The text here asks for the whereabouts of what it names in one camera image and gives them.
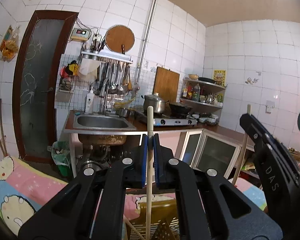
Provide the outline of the kitchen counter cabinets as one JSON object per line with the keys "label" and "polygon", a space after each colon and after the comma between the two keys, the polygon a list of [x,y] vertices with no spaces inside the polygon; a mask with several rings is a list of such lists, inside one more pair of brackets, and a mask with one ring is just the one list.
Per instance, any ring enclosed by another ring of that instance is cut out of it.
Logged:
{"label": "kitchen counter cabinets", "polygon": [[[126,119],[136,127],[135,131],[101,131],[77,129],[73,127],[74,117],[80,115],[74,111],[68,114],[64,132],[76,135],[143,135],[147,133],[147,125],[135,120],[134,117]],[[221,127],[197,124],[195,126],[154,126],[154,133],[159,134],[160,142],[170,138],[165,147],[173,147],[174,156],[192,168],[200,168],[200,163],[212,161],[212,167],[222,172],[225,178],[230,176],[232,169],[237,167],[237,158],[241,151],[243,134]]]}

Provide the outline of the round wooden board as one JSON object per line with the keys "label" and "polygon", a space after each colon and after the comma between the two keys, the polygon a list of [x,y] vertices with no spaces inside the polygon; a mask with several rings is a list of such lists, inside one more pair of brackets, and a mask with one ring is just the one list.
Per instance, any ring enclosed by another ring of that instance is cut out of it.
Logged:
{"label": "round wooden board", "polygon": [[107,30],[105,42],[109,50],[125,54],[134,46],[135,36],[127,26],[115,25]]}

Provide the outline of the black wok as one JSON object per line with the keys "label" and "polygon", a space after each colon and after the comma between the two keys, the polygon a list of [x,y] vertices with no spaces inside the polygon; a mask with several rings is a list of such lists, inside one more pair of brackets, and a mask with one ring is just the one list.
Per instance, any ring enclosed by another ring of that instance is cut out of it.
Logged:
{"label": "black wok", "polygon": [[169,107],[171,109],[172,116],[187,116],[192,110],[192,107],[179,102],[169,103]]}

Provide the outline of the yellow wall poster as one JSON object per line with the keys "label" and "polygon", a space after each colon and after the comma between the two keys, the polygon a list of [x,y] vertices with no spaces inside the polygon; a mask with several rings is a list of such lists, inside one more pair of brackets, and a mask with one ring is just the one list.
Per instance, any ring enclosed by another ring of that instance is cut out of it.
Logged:
{"label": "yellow wall poster", "polygon": [[215,84],[225,87],[226,86],[226,70],[215,69],[213,71],[213,80],[215,80]]}

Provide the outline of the yellow perforated utensil holder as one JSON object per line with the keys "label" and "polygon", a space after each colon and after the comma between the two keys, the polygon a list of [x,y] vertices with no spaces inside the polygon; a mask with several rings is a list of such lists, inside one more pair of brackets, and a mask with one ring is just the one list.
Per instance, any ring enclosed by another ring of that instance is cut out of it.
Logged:
{"label": "yellow perforated utensil holder", "polygon": [[[125,207],[124,215],[138,232],[146,237],[146,197],[136,196]],[[127,225],[126,239],[139,239]],[[179,239],[177,202],[170,197],[154,198],[151,210],[151,239]]]}

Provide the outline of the vertical wall pipe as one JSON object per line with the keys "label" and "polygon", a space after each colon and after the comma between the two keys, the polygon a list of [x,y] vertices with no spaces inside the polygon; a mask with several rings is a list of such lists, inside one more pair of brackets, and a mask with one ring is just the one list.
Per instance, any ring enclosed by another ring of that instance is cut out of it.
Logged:
{"label": "vertical wall pipe", "polygon": [[139,62],[139,67],[138,67],[138,74],[137,74],[136,81],[135,81],[136,85],[139,85],[142,66],[143,66],[143,61],[145,59],[147,43],[148,43],[148,39],[149,39],[149,33],[150,33],[150,30],[151,30],[151,25],[152,25],[155,9],[156,9],[156,6],[157,6],[157,1],[158,0],[153,0],[152,1],[151,9],[150,9],[150,12],[149,12],[148,22],[147,22],[147,25],[146,25],[146,33],[145,33],[145,36],[144,36],[144,39],[143,39],[141,57],[140,57],[140,62]]}

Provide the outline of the hanging snack bag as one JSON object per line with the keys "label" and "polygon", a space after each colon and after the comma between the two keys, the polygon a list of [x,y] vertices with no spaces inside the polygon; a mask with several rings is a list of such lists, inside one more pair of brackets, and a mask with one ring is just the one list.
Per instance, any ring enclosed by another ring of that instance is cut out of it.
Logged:
{"label": "hanging snack bag", "polygon": [[19,51],[19,30],[18,25],[15,29],[11,26],[6,31],[0,44],[0,59],[2,61],[12,61]]}

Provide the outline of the wall socket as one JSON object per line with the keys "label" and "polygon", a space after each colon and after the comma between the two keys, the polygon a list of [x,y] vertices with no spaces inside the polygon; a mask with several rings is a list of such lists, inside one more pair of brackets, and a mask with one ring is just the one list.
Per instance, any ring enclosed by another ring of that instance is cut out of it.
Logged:
{"label": "wall socket", "polygon": [[275,108],[275,102],[273,101],[266,101],[266,113],[272,113],[273,109]]}

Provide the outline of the corner shelf with bottles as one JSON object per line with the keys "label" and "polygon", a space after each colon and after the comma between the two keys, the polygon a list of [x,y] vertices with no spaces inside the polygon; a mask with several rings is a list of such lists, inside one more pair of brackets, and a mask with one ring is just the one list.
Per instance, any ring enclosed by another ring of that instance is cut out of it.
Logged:
{"label": "corner shelf with bottles", "polygon": [[206,108],[222,109],[227,86],[208,82],[204,78],[182,80],[180,101],[189,105],[198,105]]}

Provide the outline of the colourful cartoon quilt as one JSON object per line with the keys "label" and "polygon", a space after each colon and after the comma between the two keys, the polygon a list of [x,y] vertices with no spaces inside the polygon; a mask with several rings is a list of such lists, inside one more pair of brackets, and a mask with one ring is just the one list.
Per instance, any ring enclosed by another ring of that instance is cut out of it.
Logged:
{"label": "colourful cartoon quilt", "polygon": [[20,159],[0,161],[1,233],[17,239],[179,239],[175,189],[143,194],[139,183],[107,186],[110,170],[87,168],[70,183]]}

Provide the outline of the wall meter box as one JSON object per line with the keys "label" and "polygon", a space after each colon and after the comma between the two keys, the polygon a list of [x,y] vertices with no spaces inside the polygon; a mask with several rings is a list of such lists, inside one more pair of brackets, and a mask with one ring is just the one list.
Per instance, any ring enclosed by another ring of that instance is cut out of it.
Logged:
{"label": "wall meter box", "polygon": [[90,38],[90,30],[74,28],[70,35],[71,40],[86,42]]}

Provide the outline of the steel sink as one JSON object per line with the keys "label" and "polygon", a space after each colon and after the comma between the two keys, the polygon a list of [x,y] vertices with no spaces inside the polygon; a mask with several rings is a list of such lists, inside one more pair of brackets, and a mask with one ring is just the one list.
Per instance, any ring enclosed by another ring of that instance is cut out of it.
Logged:
{"label": "steel sink", "polygon": [[101,131],[135,131],[136,127],[119,116],[80,114],[74,117],[73,127]]}

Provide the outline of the white soap bottle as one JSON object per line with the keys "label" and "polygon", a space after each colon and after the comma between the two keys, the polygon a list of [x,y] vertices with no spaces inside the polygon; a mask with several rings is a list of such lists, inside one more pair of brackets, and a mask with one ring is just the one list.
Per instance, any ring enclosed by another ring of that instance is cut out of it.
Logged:
{"label": "white soap bottle", "polygon": [[94,100],[94,91],[91,88],[89,92],[87,93],[87,96],[85,98],[85,113],[92,113],[93,112],[93,100]]}

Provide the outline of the gas stove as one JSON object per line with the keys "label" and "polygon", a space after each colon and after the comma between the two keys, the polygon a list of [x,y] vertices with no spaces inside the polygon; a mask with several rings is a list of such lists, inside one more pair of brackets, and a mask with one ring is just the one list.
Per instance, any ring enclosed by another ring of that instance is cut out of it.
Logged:
{"label": "gas stove", "polygon": [[[147,111],[135,111],[134,119],[147,124]],[[195,126],[198,121],[188,115],[166,115],[153,113],[153,126]]]}

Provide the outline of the rectangular wooden cutting board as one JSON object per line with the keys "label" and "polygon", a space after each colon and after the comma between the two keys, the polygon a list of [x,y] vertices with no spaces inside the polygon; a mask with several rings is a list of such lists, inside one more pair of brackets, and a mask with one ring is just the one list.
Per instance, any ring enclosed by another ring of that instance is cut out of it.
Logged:
{"label": "rectangular wooden cutting board", "polygon": [[153,93],[158,93],[164,100],[175,101],[180,74],[158,67],[155,75]]}

